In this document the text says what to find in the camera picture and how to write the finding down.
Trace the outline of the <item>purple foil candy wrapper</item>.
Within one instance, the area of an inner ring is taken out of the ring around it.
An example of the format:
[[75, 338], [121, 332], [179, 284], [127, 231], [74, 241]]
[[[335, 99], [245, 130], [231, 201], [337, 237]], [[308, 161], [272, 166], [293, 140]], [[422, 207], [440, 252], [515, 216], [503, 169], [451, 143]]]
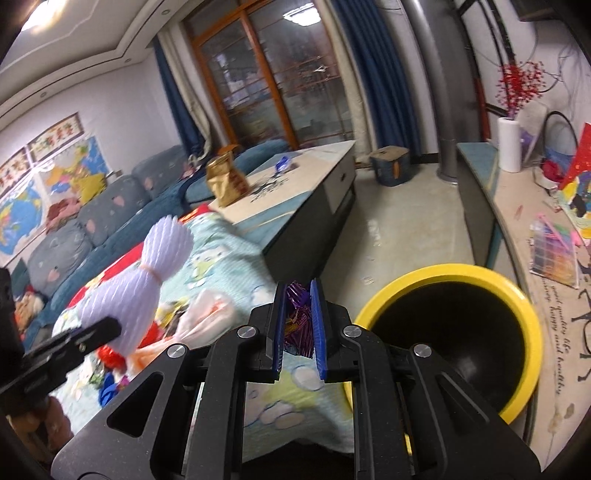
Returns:
[[287, 314], [283, 345], [291, 355], [311, 358], [315, 350], [311, 321], [311, 294], [304, 285], [287, 285]]

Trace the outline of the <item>red plastic bag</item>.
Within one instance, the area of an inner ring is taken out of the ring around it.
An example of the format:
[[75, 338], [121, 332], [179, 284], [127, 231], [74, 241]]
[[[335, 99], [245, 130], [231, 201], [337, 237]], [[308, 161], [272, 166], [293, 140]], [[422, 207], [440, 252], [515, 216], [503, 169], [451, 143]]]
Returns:
[[[161, 329], [153, 322], [139, 343], [138, 349], [151, 345], [160, 338]], [[108, 345], [103, 345], [97, 350], [97, 357], [106, 369], [118, 370], [119, 372], [125, 372], [127, 370], [126, 359]]]

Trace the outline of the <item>white foam fruit net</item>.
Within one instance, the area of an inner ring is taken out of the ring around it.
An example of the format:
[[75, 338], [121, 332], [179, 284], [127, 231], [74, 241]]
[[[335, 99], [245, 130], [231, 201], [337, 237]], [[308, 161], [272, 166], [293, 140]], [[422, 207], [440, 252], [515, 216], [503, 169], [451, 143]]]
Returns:
[[109, 346], [129, 356], [152, 324], [162, 284], [181, 269], [192, 246], [190, 228], [175, 217], [160, 218], [142, 243], [138, 266], [108, 279], [80, 302], [80, 326], [88, 328], [106, 317], [117, 320], [121, 332]]

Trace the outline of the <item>translucent plastic bag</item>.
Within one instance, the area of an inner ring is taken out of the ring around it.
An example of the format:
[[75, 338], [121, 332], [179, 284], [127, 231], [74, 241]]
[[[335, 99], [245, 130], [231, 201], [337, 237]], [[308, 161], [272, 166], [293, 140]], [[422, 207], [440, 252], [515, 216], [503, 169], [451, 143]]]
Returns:
[[180, 316], [174, 334], [138, 348], [127, 357], [126, 365], [136, 375], [173, 344], [182, 344], [188, 349], [211, 345], [235, 327], [238, 320], [238, 311], [228, 295], [215, 290], [202, 290]]

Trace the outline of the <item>yellow rimmed black trash bin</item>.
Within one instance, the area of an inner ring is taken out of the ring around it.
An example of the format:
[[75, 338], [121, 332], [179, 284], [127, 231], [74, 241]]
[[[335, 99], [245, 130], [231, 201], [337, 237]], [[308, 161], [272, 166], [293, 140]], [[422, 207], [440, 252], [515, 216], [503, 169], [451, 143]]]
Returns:
[[526, 295], [492, 270], [422, 268], [394, 280], [341, 331], [356, 357], [356, 446], [434, 478], [518, 477], [539, 463], [512, 422], [541, 373]]

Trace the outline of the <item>cartoon print teal blanket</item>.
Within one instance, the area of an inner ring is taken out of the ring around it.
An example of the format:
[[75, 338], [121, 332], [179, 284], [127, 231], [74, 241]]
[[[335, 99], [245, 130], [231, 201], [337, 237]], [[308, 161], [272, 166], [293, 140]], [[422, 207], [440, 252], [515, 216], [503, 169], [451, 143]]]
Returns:
[[[253, 308], [273, 302], [276, 282], [259, 246], [212, 211], [195, 214], [186, 225], [193, 249], [183, 267], [163, 283], [159, 309], [188, 308], [200, 291], [215, 290], [235, 304], [238, 327], [249, 320]], [[353, 412], [345, 389], [322, 381], [315, 359], [284, 353], [279, 381], [250, 383], [245, 397], [243, 460], [297, 440], [353, 452]]]

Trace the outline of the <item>world map poster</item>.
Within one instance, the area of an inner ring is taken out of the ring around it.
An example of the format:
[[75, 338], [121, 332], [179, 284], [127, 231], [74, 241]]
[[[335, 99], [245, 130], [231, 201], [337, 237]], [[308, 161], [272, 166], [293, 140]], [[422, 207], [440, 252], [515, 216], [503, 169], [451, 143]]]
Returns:
[[1, 200], [1, 265], [8, 265], [43, 230], [45, 201], [29, 178]]

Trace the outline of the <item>blue plastic wrapper on table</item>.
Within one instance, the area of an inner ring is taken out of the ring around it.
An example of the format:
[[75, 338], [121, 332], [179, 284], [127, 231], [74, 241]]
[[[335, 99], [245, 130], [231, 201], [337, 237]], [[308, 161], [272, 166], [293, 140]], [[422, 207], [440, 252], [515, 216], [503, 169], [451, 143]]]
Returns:
[[283, 156], [280, 158], [279, 161], [276, 162], [276, 165], [274, 165], [274, 175], [281, 176], [283, 174], [286, 174], [288, 171], [293, 169], [293, 167], [293, 158], [289, 156]]

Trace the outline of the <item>china map poster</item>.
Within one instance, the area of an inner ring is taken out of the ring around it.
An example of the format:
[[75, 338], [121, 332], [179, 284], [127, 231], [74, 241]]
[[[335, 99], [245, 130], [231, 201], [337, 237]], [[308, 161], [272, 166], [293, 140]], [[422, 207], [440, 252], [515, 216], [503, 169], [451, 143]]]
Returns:
[[94, 136], [74, 142], [39, 166], [42, 185], [52, 203], [66, 198], [87, 203], [106, 188], [110, 172]]

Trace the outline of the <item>framed calligraphy picture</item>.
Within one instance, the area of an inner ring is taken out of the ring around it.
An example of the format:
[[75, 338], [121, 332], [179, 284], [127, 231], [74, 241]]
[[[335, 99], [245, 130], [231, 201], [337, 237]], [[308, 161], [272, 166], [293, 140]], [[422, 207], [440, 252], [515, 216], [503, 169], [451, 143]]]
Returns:
[[78, 113], [73, 113], [44, 130], [27, 143], [34, 164], [46, 160], [62, 147], [84, 134]]

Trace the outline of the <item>blue curtain right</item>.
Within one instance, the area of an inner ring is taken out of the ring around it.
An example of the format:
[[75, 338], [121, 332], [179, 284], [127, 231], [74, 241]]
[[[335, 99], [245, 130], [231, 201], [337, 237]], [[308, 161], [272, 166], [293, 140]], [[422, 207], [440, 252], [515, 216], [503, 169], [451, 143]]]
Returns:
[[377, 144], [422, 153], [410, 84], [389, 28], [373, 1], [332, 2], [356, 62], [369, 103]]

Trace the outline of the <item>blue curtain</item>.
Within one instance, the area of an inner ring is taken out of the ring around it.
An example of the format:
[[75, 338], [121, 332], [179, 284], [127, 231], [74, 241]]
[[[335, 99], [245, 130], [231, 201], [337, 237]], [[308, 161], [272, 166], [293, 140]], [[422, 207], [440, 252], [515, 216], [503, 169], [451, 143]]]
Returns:
[[176, 81], [172, 75], [172, 71], [166, 60], [162, 45], [157, 37], [152, 40], [152, 45], [166, 99], [181, 144], [188, 155], [193, 155], [194, 157], [199, 158], [204, 154], [204, 136], [202, 136], [197, 125], [190, 116], [189, 110], [182, 99]]
[[410, 84], [389, 28], [373, 1], [332, 2], [356, 62], [369, 103], [377, 144], [422, 153]]

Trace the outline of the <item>white cylindrical vase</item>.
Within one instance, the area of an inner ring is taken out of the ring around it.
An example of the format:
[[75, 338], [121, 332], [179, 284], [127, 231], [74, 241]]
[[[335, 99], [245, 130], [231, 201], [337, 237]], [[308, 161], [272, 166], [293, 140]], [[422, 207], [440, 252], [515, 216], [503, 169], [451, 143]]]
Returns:
[[522, 168], [521, 128], [507, 117], [498, 119], [499, 167], [508, 173], [519, 173]]

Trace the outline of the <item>wooden framed glass door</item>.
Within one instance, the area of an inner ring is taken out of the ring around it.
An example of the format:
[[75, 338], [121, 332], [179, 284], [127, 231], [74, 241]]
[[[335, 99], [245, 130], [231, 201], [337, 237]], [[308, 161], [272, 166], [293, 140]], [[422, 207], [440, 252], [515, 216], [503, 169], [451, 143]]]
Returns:
[[337, 56], [315, 1], [203, 1], [182, 21], [228, 141], [293, 149], [353, 139]]

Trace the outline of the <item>grey standing air conditioner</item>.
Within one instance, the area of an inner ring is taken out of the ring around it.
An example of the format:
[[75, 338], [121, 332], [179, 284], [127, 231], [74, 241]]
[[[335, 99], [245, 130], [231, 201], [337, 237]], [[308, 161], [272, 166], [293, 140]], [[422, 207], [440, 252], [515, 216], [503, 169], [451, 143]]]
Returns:
[[438, 176], [457, 182], [457, 145], [480, 139], [474, 61], [455, 3], [409, 0], [403, 3], [419, 45], [435, 114]]

